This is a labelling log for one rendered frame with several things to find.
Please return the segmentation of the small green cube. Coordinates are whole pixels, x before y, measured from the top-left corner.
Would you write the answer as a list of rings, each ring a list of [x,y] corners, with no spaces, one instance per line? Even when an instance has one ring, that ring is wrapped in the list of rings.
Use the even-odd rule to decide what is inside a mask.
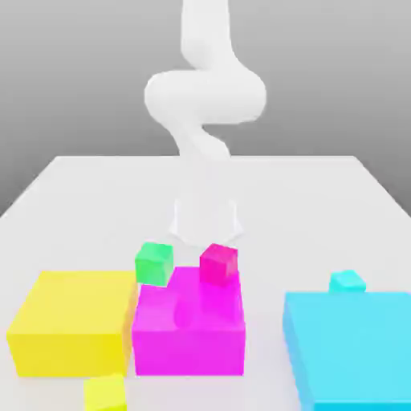
[[[140,284],[166,287],[173,269],[172,245],[145,242],[136,254],[136,281]]]

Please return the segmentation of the small cyan cube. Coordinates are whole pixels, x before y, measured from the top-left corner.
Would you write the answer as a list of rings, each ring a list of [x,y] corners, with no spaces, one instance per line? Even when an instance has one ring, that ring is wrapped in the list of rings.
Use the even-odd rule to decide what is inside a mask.
[[[365,281],[353,270],[333,272],[328,286],[329,292],[365,292]]]

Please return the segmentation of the small red cube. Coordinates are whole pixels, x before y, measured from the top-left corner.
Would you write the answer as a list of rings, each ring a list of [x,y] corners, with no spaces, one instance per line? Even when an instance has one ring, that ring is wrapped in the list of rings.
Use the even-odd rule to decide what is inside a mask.
[[[238,250],[212,243],[200,256],[200,280],[225,286],[238,273]]]

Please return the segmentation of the large cyan box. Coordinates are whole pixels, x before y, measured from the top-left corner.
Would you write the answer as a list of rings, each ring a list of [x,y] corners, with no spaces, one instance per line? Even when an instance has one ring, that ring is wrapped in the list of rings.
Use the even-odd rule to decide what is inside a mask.
[[[411,294],[288,292],[299,411],[411,411]]]

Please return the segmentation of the large magenta box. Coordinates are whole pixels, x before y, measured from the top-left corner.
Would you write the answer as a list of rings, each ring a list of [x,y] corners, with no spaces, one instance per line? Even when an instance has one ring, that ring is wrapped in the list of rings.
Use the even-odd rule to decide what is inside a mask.
[[[215,286],[197,267],[176,267],[166,287],[141,287],[132,324],[138,376],[241,376],[245,346],[238,275]]]

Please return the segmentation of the large yellow box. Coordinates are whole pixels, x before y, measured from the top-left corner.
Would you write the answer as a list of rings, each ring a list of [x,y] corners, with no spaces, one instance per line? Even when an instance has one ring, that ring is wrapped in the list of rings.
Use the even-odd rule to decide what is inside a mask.
[[[126,375],[138,287],[131,271],[44,271],[6,332],[22,377]]]

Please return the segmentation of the small yellow cube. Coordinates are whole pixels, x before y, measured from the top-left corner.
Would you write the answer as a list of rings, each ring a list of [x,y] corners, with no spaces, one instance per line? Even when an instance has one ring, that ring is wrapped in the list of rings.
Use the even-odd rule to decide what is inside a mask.
[[[83,384],[84,411],[127,411],[121,374],[92,377]]]

